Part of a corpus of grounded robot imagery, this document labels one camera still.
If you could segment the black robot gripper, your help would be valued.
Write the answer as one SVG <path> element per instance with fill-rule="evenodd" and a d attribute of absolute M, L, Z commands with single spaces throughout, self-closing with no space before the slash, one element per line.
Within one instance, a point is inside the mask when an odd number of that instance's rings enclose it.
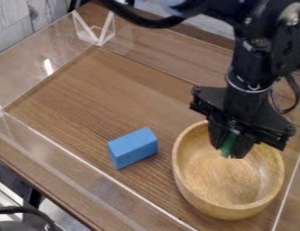
<path fill-rule="evenodd" d="M 255 143 L 264 143 L 279 151 L 284 149 L 295 128 L 270 105 L 266 92 L 196 86 L 191 94 L 189 108 L 206 117 L 208 140 L 216 150 L 231 129 L 240 133 L 231 155 L 234 159 L 242 159 Z"/>

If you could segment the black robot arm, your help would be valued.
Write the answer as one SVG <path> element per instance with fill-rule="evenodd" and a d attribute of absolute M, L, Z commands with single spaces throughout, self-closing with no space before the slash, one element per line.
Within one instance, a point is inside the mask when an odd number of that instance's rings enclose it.
<path fill-rule="evenodd" d="M 294 135 L 272 84 L 284 79 L 300 100 L 300 0 L 171 0 L 177 16 L 204 14 L 232 27 L 234 52 L 223 88 L 193 87 L 189 108 L 206 116 L 210 143 L 242 159 L 256 143 L 278 150 Z"/>

